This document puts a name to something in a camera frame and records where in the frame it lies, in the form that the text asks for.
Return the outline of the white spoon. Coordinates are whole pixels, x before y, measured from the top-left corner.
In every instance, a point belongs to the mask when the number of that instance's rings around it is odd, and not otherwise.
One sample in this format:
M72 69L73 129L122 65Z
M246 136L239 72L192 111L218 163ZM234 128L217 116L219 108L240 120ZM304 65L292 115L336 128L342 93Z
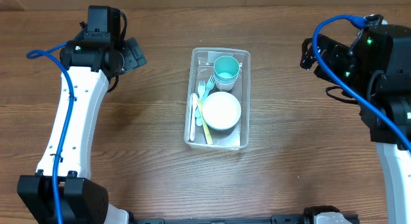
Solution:
M190 121L190 133L189 133L189 140L193 142L195 140L195 127L196 127L196 117L195 111L197 109L197 99L198 96L194 92L191 95L191 121Z

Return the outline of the pale blue fork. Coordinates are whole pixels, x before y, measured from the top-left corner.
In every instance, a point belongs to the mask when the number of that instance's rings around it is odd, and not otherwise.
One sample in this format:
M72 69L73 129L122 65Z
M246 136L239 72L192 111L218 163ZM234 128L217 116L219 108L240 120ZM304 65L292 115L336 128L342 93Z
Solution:
M204 101L208 97L209 93L214 89L214 86L215 86L214 76L211 75L208 81L206 82L206 90L205 90L204 96L201 99L201 101Z
M205 81L203 81L203 80L202 80L202 81L199 81L197 91L198 91L198 98L199 98L199 99L202 99L203 96L204 96L204 93L205 93L205 91L206 91L206 82L205 82ZM195 124L196 124L197 126L202 126L202 121L201 121L201 118L200 118L199 107L197 107L197 109L196 109L196 111L195 111L195 117L196 117L196 119L195 119Z

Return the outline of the pink cup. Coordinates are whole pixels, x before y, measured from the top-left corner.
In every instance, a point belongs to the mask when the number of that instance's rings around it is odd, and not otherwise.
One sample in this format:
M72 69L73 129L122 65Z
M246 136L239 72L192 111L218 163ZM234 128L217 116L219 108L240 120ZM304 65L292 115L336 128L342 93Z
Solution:
M216 82L216 87L219 91L229 92L234 87L234 82L231 83L220 83Z

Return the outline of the green cup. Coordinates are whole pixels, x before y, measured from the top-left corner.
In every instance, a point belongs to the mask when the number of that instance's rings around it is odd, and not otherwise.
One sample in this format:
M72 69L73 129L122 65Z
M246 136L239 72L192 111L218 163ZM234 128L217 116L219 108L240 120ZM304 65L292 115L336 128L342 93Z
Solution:
M233 56L220 56L214 62L214 74L223 81L229 81L237 77L240 64Z

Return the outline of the light blue bowl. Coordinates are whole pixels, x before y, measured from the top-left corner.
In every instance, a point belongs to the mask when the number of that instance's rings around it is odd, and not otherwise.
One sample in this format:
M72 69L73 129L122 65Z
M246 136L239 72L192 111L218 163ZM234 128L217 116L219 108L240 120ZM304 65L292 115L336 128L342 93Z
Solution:
M233 125L233 126L225 126L225 127L218 127L218 126L212 126L210 124L208 124L208 126L214 130L218 130L218 131L226 131L226 130L232 130L233 128L235 128L237 125Z

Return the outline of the blue cup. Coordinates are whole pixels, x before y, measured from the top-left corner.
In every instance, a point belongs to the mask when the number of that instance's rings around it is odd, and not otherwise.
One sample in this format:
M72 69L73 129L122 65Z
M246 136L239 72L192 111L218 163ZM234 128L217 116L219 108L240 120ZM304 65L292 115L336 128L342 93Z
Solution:
M238 79L237 76L235 76L234 78L229 78L229 79L225 79L225 78L220 79L217 75L214 75L214 80L216 81L216 83L224 84L224 85L234 84L237 79Z

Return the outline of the white bowl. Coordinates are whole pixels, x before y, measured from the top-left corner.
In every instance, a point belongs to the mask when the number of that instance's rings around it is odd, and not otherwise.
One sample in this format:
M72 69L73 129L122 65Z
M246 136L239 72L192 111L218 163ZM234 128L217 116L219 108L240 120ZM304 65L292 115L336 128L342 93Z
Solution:
M241 105L231 93L214 92L202 104L202 113L207 125L230 127L240 120Z

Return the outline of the yellow fork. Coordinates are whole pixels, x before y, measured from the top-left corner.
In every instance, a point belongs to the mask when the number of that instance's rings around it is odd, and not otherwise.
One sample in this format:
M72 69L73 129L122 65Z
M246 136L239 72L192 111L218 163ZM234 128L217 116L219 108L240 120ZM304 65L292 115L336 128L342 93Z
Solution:
M197 99L197 104L198 104L198 109L199 109L199 112L200 112L200 118L202 120L202 126L203 126L203 130L204 130L204 134L205 134L206 143L207 144L212 144L213 139L212 139L211 133L210 133L209 128L208 128L208 125L207 125L207 123L206 123L206 121L203 117L203 113L202 113L203 112L203 110L202 110L203 109L202 101L200 99Z

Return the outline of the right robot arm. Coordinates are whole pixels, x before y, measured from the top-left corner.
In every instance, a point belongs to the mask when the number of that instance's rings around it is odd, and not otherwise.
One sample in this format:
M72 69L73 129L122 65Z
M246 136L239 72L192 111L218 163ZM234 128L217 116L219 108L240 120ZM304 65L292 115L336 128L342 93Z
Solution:
M319 35L330 69L410 136L410 28L380 24L359 32L351 46ZM375 114L360 107L376 143L385 181L389 223L410 223L410 151Z

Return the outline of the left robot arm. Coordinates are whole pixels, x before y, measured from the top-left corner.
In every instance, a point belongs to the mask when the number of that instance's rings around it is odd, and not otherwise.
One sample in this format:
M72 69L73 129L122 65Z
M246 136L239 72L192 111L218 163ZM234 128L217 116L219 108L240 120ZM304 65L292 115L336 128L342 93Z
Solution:
M99 109L111 79L146 64L136 39L74 39L27 58L46 56L61 70L53 129L34 175L22 175L17 193L38 223L133 223L91 180L91 149Z

